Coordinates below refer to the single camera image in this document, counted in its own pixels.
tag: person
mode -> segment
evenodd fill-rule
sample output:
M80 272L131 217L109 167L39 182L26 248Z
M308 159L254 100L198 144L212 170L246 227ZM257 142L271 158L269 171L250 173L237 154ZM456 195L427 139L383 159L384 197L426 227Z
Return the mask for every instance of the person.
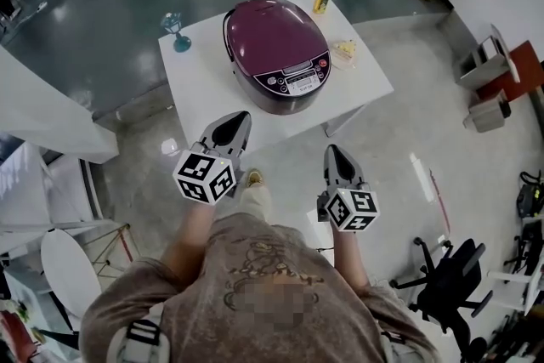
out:
M83 360L106 362L115 333L158 303L171 362L439 360L393 290L371 286L355 233L333 226L332 267L298 230L267 224L272 212L258 170L230 216L196 203L160 261L135 261L89 307Z

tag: pants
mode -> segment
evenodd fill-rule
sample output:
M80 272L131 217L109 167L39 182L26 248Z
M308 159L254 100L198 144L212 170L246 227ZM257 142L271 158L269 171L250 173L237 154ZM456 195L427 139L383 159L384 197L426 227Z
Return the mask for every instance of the pants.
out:
M272 197L264 184L252 184L245 188L240 196L240 203L233 213L247 213L255 218L268 221L272 213Z

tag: person's arm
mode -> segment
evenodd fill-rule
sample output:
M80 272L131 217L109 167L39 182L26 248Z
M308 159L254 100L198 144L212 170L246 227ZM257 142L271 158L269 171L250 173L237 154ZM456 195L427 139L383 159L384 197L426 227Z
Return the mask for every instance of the person's arm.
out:
M174 241L162 254L161 262L184 287L194 283L200 274L214 212L214 206L196 203L179 226Z
M369 286L369 281L355 233L338 231L334 224L331 224L331 227L334 240L334 267L355 293L359 294Z

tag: rice cooker handle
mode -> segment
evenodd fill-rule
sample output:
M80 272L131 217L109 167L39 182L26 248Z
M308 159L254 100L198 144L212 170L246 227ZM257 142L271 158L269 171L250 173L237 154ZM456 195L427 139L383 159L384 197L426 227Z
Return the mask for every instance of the rice cooker handle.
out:
M229 46L229 43L227 41L227 34L225 33L225 25L227 24L227 21L229 19L229 17L235 12L235 9L231 9L223 18L223 42L224 42L224 47L226 48L227 50L227 54L229 54L229 58L230 58L230 62L234 62L235 61L235 57L234 55L232 54L232 50L230 49L230 46Z

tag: white round table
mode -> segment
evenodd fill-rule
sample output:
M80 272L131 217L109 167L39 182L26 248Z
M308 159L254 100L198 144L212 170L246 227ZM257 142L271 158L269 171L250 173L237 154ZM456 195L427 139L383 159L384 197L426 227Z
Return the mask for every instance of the white round table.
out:
M59 301L78 318L101 294L99 278L82 247L63 230L51 230L42 239L45 277Z

